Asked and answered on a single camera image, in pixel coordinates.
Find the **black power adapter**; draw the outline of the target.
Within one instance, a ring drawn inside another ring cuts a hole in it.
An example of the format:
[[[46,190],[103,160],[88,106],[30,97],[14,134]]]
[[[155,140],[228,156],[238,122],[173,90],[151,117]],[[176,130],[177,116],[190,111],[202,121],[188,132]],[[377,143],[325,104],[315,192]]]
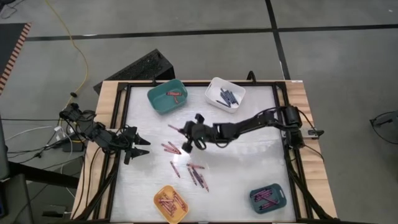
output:
[[[86,149],[84,143],[80,142],[67,142],[60,147],[63,152],[83,152]]]

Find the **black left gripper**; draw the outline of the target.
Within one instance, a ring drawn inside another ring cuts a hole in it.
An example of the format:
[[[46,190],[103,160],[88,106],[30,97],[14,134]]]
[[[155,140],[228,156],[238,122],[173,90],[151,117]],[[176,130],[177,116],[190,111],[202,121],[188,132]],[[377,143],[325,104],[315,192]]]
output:
[[[134,145],[151,145],[149,141],[146,141],[137,133],[137,127],[125,125],[120,128],[119,145],[125,150],[126,154],[131,157],[139,157],[150,152],[143,149],[138,149]]]

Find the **yellow plastic bin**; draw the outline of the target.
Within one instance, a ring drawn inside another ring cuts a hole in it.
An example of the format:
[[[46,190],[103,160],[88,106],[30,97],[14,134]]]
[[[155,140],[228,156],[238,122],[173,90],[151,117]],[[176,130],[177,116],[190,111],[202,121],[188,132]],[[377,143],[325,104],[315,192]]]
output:
[[[178,193],[171,185],[165,185],[164,187],[162,187],[154,196],[153,202],[155,204],[155,207],[158,209],[158,211],[161,213],[161,215],[166,219],[167,222],[169,222],[170,224],[178,224],[179,222],[181,222],[183,220],[183,218],[188,214],[189,212],[189,207],[188,204],[184,201],[184,199],[182,198],[182,196],[179,194],[180,198],[183,200],[183,202],[186,204],[187,206],[187,210],[188,212],[184,212],[181,207],[179,206],[179,204],[174,201],[174,205],[176,206],[177,210],[175,211],[174,217],[171,217],[166,210],[161,206],[159,199],[160,196],[165,193],[167,194],[170,198],[172,198],[172,200],[174,200],[174,196],[173,193],[176,192]]]

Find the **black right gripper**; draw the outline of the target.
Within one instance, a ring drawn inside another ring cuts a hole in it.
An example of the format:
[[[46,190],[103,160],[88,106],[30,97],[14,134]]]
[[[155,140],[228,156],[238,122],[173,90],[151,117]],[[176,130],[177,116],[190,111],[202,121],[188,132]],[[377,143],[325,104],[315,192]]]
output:
[[[184,127],[182,128],[182,134],[191,143],[200,149],[206,149],[206,143],[214,143],[215,142],[215,131],[212,127],[204,124],[204,117],[197,113],[195,115],[196,123],[193,123],[190,129],[190,122],[186,122]]]

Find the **black mat orange striped edge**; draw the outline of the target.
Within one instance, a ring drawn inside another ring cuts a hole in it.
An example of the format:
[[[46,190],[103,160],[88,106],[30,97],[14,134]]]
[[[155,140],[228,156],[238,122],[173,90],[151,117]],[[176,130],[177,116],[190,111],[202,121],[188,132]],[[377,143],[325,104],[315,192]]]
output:
[[[0,96],[11,76],[32,24],[0,24]]]

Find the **black floor beam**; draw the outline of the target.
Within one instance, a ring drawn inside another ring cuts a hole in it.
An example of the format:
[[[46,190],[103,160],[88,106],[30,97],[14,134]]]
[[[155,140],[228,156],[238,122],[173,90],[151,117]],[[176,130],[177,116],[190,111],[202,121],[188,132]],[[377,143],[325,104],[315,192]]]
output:
[[[68,187],[76,189],[78,187],[79,178],[65,175],[53,171],[29,167],[15,162],[8,162],[8,173],[3,179],[11,178],[19,174],[23,174],[26,180],[40,182],[43,184],[56,185],[59,187]]]

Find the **white plastic bin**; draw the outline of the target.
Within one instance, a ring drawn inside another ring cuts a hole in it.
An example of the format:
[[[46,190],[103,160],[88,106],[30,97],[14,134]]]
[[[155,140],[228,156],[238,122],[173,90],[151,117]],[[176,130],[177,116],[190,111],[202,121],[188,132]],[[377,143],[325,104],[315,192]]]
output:
[[[228,108],[228,107],[225,107],[225,106],[223,106],[223,105],[221,105],[221,104],[216,102],[216,100],[219,100],[219,101],[227,104],[227,102],[225,102],[225,100],[220,95],[220,93],[221,93],[220,89],[221,88],[225,92],[226,92],[226,90],[232,91],[234,96],[236,97],[239,105],[241,104],[241,102],[242,102],[242,100],[243,100],[243,98],[244,98],[244,96],[246,94],[245,88],[243,88],[243,87],[241,87],[241,86],[239,86],[239,85],[237,85],[237,84],[235,84],[233,82],[229,82],[229,81],[224,80],[222,78],[215,77],[215,78],[213,78],[211,80],[208,88],[206,89],[205,99],[206,99],[206,101],[209,104],[211,104],[211,105],[213,105],[215,107],[218,107],[218,108],[220,108],[220,109],[222,109],[224,111],[227,111],[229,113],[236,112],[236,110],[239,108],[239,105],[231,104],[231,107]]]

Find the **blue-grey plastic bin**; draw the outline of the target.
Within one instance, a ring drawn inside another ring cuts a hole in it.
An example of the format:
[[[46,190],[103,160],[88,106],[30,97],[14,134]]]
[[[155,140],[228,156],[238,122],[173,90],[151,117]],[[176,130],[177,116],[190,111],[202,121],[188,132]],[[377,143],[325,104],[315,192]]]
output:
[[[263,189],[272,189],[272,193],[275,193],[275,194],[277,194],[279,196],[279,200],[280,200],[279,204],[278,205],[274,205],[274,206],[272,206],[270,208],[267,208],[267,209],[260,210],[259,207],[261,205],[267,203],[267,202],[265,202],[263,200],[261,200],[259,202],[255,202],[253,195],[255,193],[263,190]],[[278,210],[280,208],[285,207],[286,204],[287,204],[287,199],[285,197],[284,191],[283,191],[282,187],[279,184],[271,184],[271,185],[268,185],[268,186],[265,186],[265,187],[250,191],[250,193],[249,193],[249,201],[250,201],[250,204],[251,204],[253,210],[256,213],[258,213],[258,214],[264,214],[264,213],[268,213],[268,212],[271,212],[271,211],[274,211],[274,210]]]

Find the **teal plastic bin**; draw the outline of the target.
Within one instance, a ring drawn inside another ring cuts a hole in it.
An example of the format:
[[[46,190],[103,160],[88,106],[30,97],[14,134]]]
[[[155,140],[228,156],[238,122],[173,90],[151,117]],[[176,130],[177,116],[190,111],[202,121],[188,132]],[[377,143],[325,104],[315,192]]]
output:
[[[178,97],[179,104],[176,104],[173,96],[166,95],[169,91],[181,92]],[[183,82],[173,79],[160,84],[147,92],[147,98],[158,114],[166,114],[182,107],[187,102],[188,91]]]

